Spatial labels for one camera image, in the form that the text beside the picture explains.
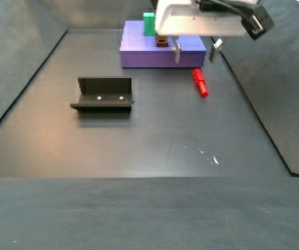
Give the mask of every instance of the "purple block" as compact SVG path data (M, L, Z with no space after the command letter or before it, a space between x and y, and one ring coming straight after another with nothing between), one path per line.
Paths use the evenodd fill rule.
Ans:
M154 37L143 36L143 22L125 21L122 42L119 48L122 67L202 67L206 47L199 36L179 36L179 62L174 62L171 39L169 47L155 47Z

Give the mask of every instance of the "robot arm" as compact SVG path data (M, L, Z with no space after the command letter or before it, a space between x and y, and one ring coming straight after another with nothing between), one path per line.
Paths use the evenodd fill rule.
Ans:
M210 49L209 60L221 49L227 36L247 32L258 39L273 27L273 21L259 0L150 0L155 8L154 30L158 35L171 36L175 61L181 46L178 35L218 36Z

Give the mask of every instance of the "scratch mark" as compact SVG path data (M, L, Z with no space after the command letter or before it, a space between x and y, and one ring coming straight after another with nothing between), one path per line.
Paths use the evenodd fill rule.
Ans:
M215 157L213 157L213 161L214 161L215 165L218 165L218 162L217 162L217 160L215 160Z

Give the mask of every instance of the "black bracket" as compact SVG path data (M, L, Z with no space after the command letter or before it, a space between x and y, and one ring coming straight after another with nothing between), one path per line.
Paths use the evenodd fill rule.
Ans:
M78 111L97 109L131 109L131 78L79 77L81 98L70 107Z

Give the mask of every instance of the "red peg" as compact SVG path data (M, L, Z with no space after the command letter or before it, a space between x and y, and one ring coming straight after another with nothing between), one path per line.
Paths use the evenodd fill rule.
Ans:
M201 97L205 98L209 95L209 91L206 88L206 80L203 78L203 74L199 68L193 69L193 78L194 78L194 82L195 82Z

